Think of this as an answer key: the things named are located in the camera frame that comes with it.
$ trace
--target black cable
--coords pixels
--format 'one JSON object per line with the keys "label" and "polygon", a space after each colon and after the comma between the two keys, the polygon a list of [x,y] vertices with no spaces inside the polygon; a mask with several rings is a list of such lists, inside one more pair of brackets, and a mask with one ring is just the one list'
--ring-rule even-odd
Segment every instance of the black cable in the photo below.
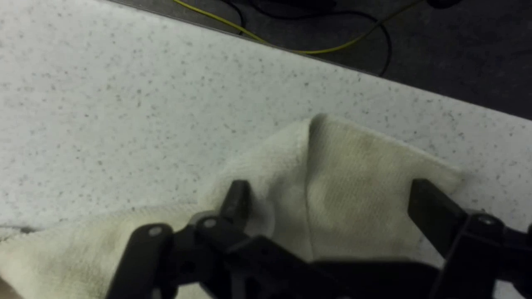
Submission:
{"label": "black cable", "polygon": [[[269,17],[269,18],[275,18],[275,20],[310,20],[310,18],[322,18],[322,17],[330,17],[330,15],[355,15],[365,20],[370,20],[373,23],[378,23],[378,20],[365,12],[360,10],[340,10],[340,12],[313,12],[313,13],[307,13],[307,15],[277,15],[272,12],[264,10],[262,7],[259,7],[254,0],[247,0],[247,3],[257,10],[259,13]],[[383,65],[380,66],[380,73],[378,76],[383,76],[383,73],[387,71],[390,60],[392,60],[392,38],[385,28],[383,23],[378,25],[383,40],[385,40],[385,58],[383,58]]]}
{"label": "black cable", "polygon": [[235,13],[237,13],[237,20],[239,20],[239,27],[247,28],[245,27],[245,17],[244,13],[230,2],[230,0],[222,0],[225,5],[229,5]]}

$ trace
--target cloth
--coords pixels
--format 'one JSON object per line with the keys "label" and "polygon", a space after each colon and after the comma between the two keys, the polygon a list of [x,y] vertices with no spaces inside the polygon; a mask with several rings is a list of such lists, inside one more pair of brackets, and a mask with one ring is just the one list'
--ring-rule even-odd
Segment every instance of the cloth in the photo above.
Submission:
{"label": "cloth", "polygon": [[[219,171],[194,206],[102,214],[0,243],[0,297],[102,297],[131,231],[147,223],[182,228],[217,209],[232,179],[247,179],[245,231],[305,261],[416,257],[421,234],[407,216],[413,178],[451,193],[460,174],[407,145],[315,116],[287,126]],[[195,289],[179,297],[205,297]]]}

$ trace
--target yellow cable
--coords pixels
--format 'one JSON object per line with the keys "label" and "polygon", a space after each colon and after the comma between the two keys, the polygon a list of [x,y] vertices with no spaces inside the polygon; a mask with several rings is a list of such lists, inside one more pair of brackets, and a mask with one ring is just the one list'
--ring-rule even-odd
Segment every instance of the yellow cable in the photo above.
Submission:
{"label": "yellow cable", "polygon": [[[197,7],[194,7],[194,5],[189,5],[189,3],[185,3],[185,2],[182,2],[182,0],[172,0],[172,2],[177,3],[177,5],[180,5],[180,7],[184,7],[184,8],[187,8],[187,10],[190,10],[190,12],[194,12],[194,13],[204,15],[204,17],[207,17],[207,18],[212,18],[212,20],[225,25],[225,27],[230,27],[230,28],[240,32],[242,35],[245,35],[245,37],[250,38],[250,40],[255,40],[255,42],[259,42],[259,43],[270,45],[267,40],[257,37],[255,33],[252,33],[252,32],[239,27],[237,23],[232,23],[232,22],[229,22],[229,20],[219,17],[219,15],[214,15],[214,13],[210,13],[210,12],[205,12],[205,10],[200,10],[200,8],[197,8]],[[298,55],[325,55],[325,53],[335,53],[335,52],[345,50],[345,48],[348,48],[348,47],[357,45],[357,43],[362,42],[363,38],[367,38],[367,37],[368,37],[370,33],[373,33],[382,23],[388,22],[390,18],[397,17],[398,13],[408,10],[410,7],[413,7],[413,5],[420,3],[420,2],[421,2],[421,0],[413,0],[413,2],[400,7],[398,10],[392,12],[390,15],[387,15],[385,18],[382,18],[380,22],[377,22],[373,27],[370,27],[370,28],[368,28],[367,32],[363,32],[360,37],[357,37],[357,38],[353,38],[353,40],[348,40],[348,42],[345,42],[345,43],[340,43],[340,45],[335,45],[335,47],[330,47],[330,48],[288,50],[288,52],[298,53]]]}

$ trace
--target speckled countertop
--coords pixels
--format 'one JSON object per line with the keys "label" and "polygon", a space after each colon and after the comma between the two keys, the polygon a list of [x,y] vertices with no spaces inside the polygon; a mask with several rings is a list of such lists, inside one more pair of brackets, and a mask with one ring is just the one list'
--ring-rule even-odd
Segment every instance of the speckled countertop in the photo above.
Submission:
{"label": "speckled countertop", "polygon": [[523,228],[532,123],[99,0],[0,8],[0,223],[192,201],[234,153],[337,115],[466,174]]}

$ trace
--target towel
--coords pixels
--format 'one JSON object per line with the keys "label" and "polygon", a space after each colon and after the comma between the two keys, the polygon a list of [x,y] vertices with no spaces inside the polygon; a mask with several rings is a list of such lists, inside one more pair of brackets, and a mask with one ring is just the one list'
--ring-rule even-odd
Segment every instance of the towel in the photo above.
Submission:
{"label": "towel", "polygon": [[[104,297],[127,236],[141,224],[182,228],[215,211],[232,179],[252,188],[249,236],[262,234],[303,261],[421,259],[407,216],[413,178],[451,193],[455,168],[352,123],[297,121],[225,164],[192,204],[152,206],[59,224],[0,243],[0,297]],[[179,297],[205,297],[197,287]]]}

